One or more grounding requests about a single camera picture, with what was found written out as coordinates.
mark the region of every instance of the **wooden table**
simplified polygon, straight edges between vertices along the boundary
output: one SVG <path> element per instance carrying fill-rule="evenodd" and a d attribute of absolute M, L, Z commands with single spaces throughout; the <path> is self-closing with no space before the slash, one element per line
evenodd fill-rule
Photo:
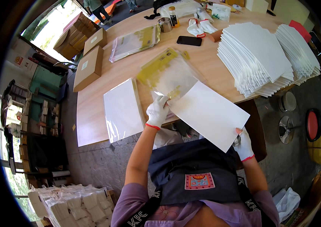
<path fill-rule="evenodd" d="M 177 44 L 178 36 L 193 36 L 187 32 L 188 19 L 192 16 L 179 19 L 181 26 L 174 28 L 171 32 L 162 33 L 160 42 L 154 47 L 125 57 L 115 63 L 109 61 L 113 40 L 121 35 L 133 32 L 147 25 L 154 25 L 160 19 L 147 20 L 144 16 L 153 14 L 153 9 L 140 12 L 123 20 L 107 30 L 108 44 L 104 47 L 104 60 L 102 63 L 102 75 L 95 82 L 78 93 L 77 97 L 77 141 L 78 146 L 96 143 L 108 139 L 108 131 L 105 123 L 104 93 L 125 80 L 135 77 L 140 67 L 154 58 L 168 47 L 180 51 L 187 51 L 190 56 L 190 63 L 207 80 L 206 84 L 214 91 L 227 98 L 231 102 L 245 101 L 246 98 L 240 94 L 234 86 L 234 78 L 217 57 L 218 42 L 213 43 L 207 37 L 203 38 L 200 47 Z M 230 24 L 253 22 L 263 28 L 275 33 L 282 20 L 269 14 L 254 13 L 246 8 L 242 13 L 231 13 L 230 22 L 215 20 L 213 26 L 223 29 Z M 149 90 L 138 83 L 140 102 L 146 115 L 147 107 L 153 102 Z"/>

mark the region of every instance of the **denim apron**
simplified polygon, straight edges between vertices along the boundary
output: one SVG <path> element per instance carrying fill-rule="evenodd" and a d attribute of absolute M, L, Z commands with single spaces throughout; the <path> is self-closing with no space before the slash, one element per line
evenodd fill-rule
<path fill-rule="evenodd" d="M 148 171 L 162 188 L 160 205 L 209 200 L 240 202 L 235 150 L 226 153 L 207 139 L 153 150 Z"/>

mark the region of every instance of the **glove with red cuff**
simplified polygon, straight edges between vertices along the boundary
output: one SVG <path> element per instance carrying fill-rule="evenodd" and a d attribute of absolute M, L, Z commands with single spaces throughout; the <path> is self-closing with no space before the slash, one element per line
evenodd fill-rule
<path fill-rule="evenodd" d="M 241 140 L 240 143 L 234 147 L 235 151 L 238 153 L 242 162 L 252 159 L 255 155 L 251 148 L 249 133 L 246 131 L 245 127 L 243 127 L 242 130 L 236 128 L 236 132 L 240 136 Z"/>
<path fill-rule="evenodd" d="M 169 107 L 165 106 L 167 101 L 167 96 L 158 96 L 157 99 L 148 106 L 147 115 L 149 116 L 149 120 L 145 125 L 160 130 L 169 111 Z"/>

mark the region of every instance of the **person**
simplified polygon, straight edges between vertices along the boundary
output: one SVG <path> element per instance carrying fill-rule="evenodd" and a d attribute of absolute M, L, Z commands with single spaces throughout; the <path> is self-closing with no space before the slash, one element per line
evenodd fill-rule
<path fill-rule="evenodd" d="M 111 226 L 279 226 L 246 129 L 235 129 L 240 140 L 226 153 L 205 138 L 179 143 L 178 132 L 161 128 L 167 100 L 158 97 L 146 111 L 149 120 L 129 158 Z M 166 146 L 152 150 L 159 139 Z M 236 153 L 248 188 L 236 175 Z M 148 172 L 156 186 L 151 198 Z"/>
<path fill-rule="evenodd" d="M 136 3 L 136 0 L 126 0 L 129 6 L 129 13 L 132 13 L 135 11 L 135 8 L 139 8 L 140 6 Z"/>
<path fill-rule="evenodd" d="M 102 2 L 100 0 L 84 0 L 84 7 L 86 7 L 87 11 L 91 13 L 93 13 L 100 21 L 101 21 L 101 25 L 105 25 L 107 23 L 112 22 L 112 20 L 110 20 L 110 16 L 109 14 L 105 11 L 104 6 L 102 5 Z"/>

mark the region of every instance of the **embroidered patch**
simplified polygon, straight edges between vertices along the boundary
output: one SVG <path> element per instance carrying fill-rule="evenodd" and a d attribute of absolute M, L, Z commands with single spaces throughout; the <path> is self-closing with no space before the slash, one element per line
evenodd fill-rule
<path fill-rule="evenodd" d="M 211 173 L 185 175 L 185 190 L 202 190 L 214 187 L 215 185 Z"/>

